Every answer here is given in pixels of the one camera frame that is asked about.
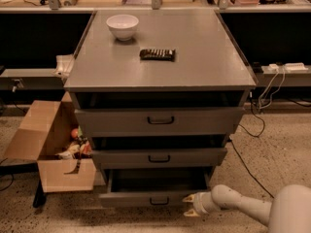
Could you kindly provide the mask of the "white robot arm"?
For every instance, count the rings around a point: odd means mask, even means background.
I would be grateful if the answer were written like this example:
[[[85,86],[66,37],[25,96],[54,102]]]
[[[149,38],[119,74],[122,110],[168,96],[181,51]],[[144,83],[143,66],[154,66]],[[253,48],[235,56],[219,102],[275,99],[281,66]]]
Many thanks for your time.
[[[267,227],[267,233],[311,233],[311,188],[290,184],[272,202],[247,197],[224,184],[210,191],[186,196],[192,203],[184,216],[202,216],[221,210],[237,210]]]

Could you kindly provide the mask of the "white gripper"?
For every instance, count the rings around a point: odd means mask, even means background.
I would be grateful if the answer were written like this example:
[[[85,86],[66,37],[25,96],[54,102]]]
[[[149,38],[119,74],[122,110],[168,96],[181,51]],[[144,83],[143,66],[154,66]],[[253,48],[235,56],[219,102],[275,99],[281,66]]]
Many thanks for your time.
[[[218,212],[221,207],[217,205],[212,198],[212,192],[198,192],[190,194],[183,198],[184,203],[193,203],[193,209],[184,212],[187,217],[199,217]]]

